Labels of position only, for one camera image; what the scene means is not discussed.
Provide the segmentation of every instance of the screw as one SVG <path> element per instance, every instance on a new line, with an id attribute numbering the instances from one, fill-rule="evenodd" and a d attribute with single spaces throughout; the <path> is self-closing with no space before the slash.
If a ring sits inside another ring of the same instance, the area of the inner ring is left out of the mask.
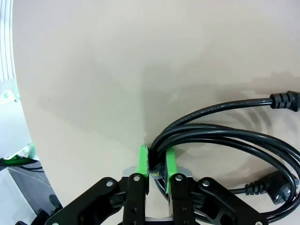
<path id="1" fill-rule="evenodd" d="M 108 181 L 107 183 L 106 183 L 106 186 L 108 186 L 108 187 L 111 187 L 113 185 L 113 182 L 112 181 Z"/>
<path id="2" fill-rule="evenodd" d="M 139 180 L 140 180 L 140 176 L 138 176 L 138 175 L 134 176 L 134 177 L 133 177 L 133 180 L 134 180 L 134 181 L 139 181 Z"/>
<path id="3" fill-rule="evenodd" d="M 208 187 L 210 185 L 210 182 L 208 180 L 204 180 L 202 184 L 203 186 Z"/>
<path id="4" fill-rule="evenodd" d="M 183 177 L 182 177 L 181 175 L 176 175 L 175 179 L 176 179 L 177 181 L 181 181 L 181 180 L 183 179 Z"/>

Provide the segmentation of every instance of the round table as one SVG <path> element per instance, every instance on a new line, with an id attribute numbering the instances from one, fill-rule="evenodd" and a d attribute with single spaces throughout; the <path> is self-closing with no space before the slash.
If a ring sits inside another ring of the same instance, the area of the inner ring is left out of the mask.
<path id="1" fill-rule="evenodd" d="M 119 180 L 171 122 L 224 101 L 299 91 L 300 3 L 281 1 L 14 1 L 15 70 L 26 121 L 65 206 L 103 177 Z M 270 107 L 200 119 L 300 148 L 300 115 Z M 212 144 L 176 148 L 195 179 L 242 187 L 274 169 Z M 267 195 L 241 196 L 258 211 Z M 276 224 L 297 224 L 294 212 Z M 148 217 L 168 216 L 150 180 Z M 122 213 L 105 224 L 118 224 Z"/>

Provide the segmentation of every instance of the coiled black cable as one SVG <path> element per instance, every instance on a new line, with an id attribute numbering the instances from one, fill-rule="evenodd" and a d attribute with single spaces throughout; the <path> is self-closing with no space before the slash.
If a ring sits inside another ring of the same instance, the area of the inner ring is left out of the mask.
<path id="1" fill-rule="evenodd" d="M 153 141 L 149 150 L 149 166 L 150 171 L 157 166 L 164 166 L 165 153 L 168 148 L 183 143 L 214 143 L 230 146 L 270 163 L 277 168 L 286 177 L 290 185 L 290 195 L 286 202 L 278 209 L 263 213 L 269 223 L 275 222 L 293 212 L 300 204 L 300 195 L 296 196 L 296 184 L 291 172 L 279 160 L 272 155 L 260 150 L 259 148 L 248 144 L 252 143 L 265 150 L 268 150 L 281 157 L 288 163 L 300 177 L 300 153 L 288 143 L 275 137 L 264 135 L 258 132 L 247 131 L 242 129 L 234 129 L 214 124 L 194 123 L 186 124 L 202 116 L 245 107 L 270 105 L 272 108 L 288 108 L 298 111 L 300 108 L 300 94 L 297 92 L 287 92 L 281 94 L 273 94 L 270 98 L 259 98 L 250 100 L 241 100 L 218 104 L 190 113 L 172 124 L 170 124 L 163 132 Z M 164 179 L 155 180 L 160 192 L 167 199 L 168 196 L 164 192 Z M 233 194 L 245 193 L 245 188 L 230 190 Z M 195 214 L 197 220 L 209 223 L 209 220 L 199 214 Z"/>

